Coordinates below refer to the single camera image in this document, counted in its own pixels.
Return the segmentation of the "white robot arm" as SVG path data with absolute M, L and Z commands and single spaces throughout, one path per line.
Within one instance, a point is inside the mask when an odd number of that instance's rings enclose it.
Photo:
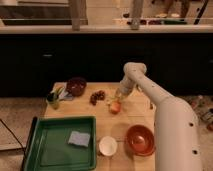
M 138 85 L 156 106 L 155 171 L 203 171 L 198 117 L 189 103 L 148 78 L 144 63 L 127 62 L 123 71 L 116 96 L 128 96 Z

